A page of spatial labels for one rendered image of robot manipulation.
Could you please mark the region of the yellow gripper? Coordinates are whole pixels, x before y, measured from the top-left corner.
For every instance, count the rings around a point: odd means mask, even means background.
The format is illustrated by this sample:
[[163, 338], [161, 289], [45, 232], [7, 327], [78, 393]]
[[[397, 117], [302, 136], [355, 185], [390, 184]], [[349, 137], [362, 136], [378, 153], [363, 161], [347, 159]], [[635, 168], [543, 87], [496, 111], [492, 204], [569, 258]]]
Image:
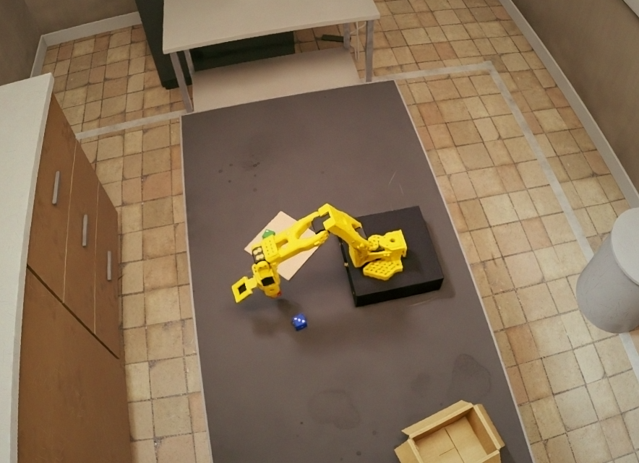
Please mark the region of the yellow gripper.
[[271, 267], [273, 269], [273, 274], [275, 277], [276, 284], [262, 288], [258, 274], [257, 272], [254, 271], [254, 267], [252, 266], [254, 278], [251, 278], [248, 280], [247, 277], [243, 277], [235, 285], [232, 286], [233, 293], [237, 303], [240, 303], [241, 301], [243, 301], [243, 299], [245, 299], [247, 296], [252, 294], [252, 289], [256, 287], [259, 287], [260, 289], [264, 290], [265, 295], [267, 296], [270, 296], [272, 298], [277, 297], [280, 291], [280, 288], [279, 288], [280, 278], [277, 271], [278, 267], [273, 267], [272, 265]]

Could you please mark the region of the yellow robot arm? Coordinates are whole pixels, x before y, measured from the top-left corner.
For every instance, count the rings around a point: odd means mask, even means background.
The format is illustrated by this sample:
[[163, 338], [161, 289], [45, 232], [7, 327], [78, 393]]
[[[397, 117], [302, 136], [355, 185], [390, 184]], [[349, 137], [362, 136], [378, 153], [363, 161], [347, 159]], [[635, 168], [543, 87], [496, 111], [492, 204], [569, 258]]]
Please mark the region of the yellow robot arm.
[[[316, 235], [300, 239], [310, 226], [314, 228]], [[320, 246], [328, 238], [329, 233], [338, 235], [348, 243], [349, 254], [355, 267], [361, 267], [366, 262], [372, 261], [363, 268], [364, 275], [388, 280], [396, 272], [403, 271], [400, 257], [405, 247], [400, 231], [387, 233], [384, 236], [373, 235], [368, 240], [360, 222], [325, 204], [319, 208], [318, 212], [295, 222], [292, 227], [275, 236], [265, 238], [261, 244], [252, 246], [255, 263], [253, 267], [262, 288], [276, 284], [271, 265], [277, 267], [302, 251], [309, 251]], [[288, 245], [282, 248], [286, 243]], [[381, 259], [374, 261], [378, 258]]]

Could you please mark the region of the beige flat mat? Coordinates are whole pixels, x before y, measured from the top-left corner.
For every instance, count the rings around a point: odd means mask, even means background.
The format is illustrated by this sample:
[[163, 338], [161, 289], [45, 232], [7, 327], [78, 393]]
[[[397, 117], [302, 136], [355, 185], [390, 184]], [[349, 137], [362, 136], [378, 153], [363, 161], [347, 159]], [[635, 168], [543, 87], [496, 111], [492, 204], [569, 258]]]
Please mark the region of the beige flat mat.
[[[280, 212], [264, 229], [263, 231], [245, 248], [249, 254], [252, 255], [252, 246], [262, 241], [262, 235], [265, 229], [275, 231], [275, 235], [283, 232], [284, 230], [293, 226], [297, 222], [293, 218], [289, 217], [283, 212]], [[311, 238], [316, 235], [309, 228], [301, 235], [302, 238]], [[260, 243], [261, 244], [261, 243]], [[287, 259], [286, 261], [278, 265], [278, 274], [287, 279], [288, 281], [295, 275], [295, 273], [302, 267], [302, 265], [308, 260], [308, 258], [319, 248], [314, 247], [309, 251], [302, 251], [301, 253]]]

